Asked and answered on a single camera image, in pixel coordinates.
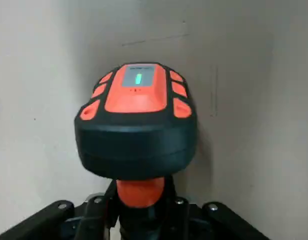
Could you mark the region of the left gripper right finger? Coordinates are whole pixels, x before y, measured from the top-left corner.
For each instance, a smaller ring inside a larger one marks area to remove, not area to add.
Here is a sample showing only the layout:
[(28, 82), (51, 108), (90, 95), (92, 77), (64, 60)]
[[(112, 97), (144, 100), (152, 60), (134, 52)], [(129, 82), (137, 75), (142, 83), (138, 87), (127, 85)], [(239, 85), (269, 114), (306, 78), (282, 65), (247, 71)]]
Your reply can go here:
[(268, 237), (221, 202), (202, 207), (178, 196), (174, 179), (165, 179), (167, 215), (161, 240), (267, 240)]

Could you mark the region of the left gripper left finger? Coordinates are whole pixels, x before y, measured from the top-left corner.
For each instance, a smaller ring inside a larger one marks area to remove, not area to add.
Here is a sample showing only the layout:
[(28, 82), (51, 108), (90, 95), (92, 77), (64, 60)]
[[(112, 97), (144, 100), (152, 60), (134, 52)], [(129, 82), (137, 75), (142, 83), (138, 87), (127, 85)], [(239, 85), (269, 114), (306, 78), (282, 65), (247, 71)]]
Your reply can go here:
[(0, 234), (0, 240), (109, 240), (114, 227), (110, 205), (116, 182), (105, 193), (95, 193), (79, 206), (68, 200), (55, 201)]

